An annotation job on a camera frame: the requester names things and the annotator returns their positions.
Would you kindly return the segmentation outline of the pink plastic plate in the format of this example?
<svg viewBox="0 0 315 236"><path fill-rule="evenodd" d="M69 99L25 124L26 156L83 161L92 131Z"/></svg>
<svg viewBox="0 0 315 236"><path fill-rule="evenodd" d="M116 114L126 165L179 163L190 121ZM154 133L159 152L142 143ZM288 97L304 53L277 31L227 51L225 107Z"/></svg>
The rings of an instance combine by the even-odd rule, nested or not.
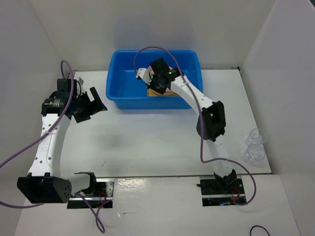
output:
<svg viewBox="0 0 315 236"><path fill-rule="evenodd" d="M164 68L164 69L159 68L156 72L154 70L150 69L150 78L152 78L153 76L164 76L170 80L170 84L168 86L169 90L171 90L170 89L171 81L172 81L171 79L174 78L174 75L177 75L176 71L170 66L168 66L167 68Z"/></svg>

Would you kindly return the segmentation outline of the woven bamboo mat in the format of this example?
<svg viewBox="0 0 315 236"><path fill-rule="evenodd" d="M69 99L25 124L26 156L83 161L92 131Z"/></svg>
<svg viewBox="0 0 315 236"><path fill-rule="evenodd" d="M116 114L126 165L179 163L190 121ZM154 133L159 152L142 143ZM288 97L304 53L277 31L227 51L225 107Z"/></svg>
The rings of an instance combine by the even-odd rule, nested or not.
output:
<svg viewBox="0 0 315 236"><path fill-rule="evenodd" d="M167 89L164 94L158 93L158 92L156 92L156 91L154 91L152 89L147 89L147 95L149 97L153 97L153 96L178 97L177 93L175 93L175 92L173 92L173 91L171 91L169 89Z"/></svg>

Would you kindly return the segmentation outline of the orange plastic plate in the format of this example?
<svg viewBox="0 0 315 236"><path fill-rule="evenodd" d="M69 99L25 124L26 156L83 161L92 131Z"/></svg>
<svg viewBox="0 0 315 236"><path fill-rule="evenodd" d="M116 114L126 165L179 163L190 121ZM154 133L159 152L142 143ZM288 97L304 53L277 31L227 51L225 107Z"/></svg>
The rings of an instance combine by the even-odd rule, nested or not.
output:
<svg viewBox="0 0 315 236"><path fill-rule="evenodd" d="M158 93L152 89L148 89L148 96L163 96L163 94Z"/></svg>

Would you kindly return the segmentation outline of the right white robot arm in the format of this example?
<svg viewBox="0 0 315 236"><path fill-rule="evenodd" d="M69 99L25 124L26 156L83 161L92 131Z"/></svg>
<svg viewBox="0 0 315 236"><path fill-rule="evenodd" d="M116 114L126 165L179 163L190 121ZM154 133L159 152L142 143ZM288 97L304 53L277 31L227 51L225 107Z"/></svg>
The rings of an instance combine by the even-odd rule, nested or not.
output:
<svg viewBox="0 0 315 236"><path fill-rule="evenodd" d="M219 138L225 134L226 119L224 105L214 101L197 89L179 67L170 67L163 58L153 61L149 68L138 71L137 76L145 81L147 88L165 94L170 90L179 95L198 115L196 131L201 138L201 146L210 144L211 161L225 161L226 149Z"/></svg>

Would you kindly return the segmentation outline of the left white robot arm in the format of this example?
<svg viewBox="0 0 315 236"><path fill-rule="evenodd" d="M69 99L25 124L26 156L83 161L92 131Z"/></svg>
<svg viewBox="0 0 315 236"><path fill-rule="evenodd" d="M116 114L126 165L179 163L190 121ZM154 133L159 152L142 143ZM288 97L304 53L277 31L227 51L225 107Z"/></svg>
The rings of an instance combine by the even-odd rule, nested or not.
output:
<svg viewBox="0 0 315 236"><path fill-rule="evenodd" d="M62 148L71 119L80 123L107 110L94 87L90 88L94 100L89 99L83 83L81 78L58 79L57 90L42 103L44 139L38 144L27 176L17 181L18 189L32 204L67 203L75 193L82 192L90 197L98 191L93 172L61 177Z"/></svg>

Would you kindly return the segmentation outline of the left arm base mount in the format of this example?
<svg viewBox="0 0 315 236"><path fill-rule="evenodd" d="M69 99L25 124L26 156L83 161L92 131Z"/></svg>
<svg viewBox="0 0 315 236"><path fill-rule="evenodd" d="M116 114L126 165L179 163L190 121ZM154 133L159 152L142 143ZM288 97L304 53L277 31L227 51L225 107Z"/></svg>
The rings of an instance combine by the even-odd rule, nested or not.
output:
<svg viewBox="0 0 315 236"><path fill-rule="evenodd" d="M114 195L114 178L97 178L93 190L81 190L78 194L82 195L93 209L112 208ZM85 201L73 194L68 203L67 209L89 208Z"/></svg>

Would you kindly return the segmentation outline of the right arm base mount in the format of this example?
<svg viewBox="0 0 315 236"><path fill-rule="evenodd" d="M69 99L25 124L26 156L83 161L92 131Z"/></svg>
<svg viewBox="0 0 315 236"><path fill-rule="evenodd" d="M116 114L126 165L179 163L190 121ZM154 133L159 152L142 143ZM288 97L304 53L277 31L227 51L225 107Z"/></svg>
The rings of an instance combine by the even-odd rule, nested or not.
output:
<svg viewBox="0 0 315 236"><path fill-rule="evenodd" d="M200 177L196 186L201 191L203 207L232 206L247 202L241 178L226 189L219 189L215 177Z"/></svg>

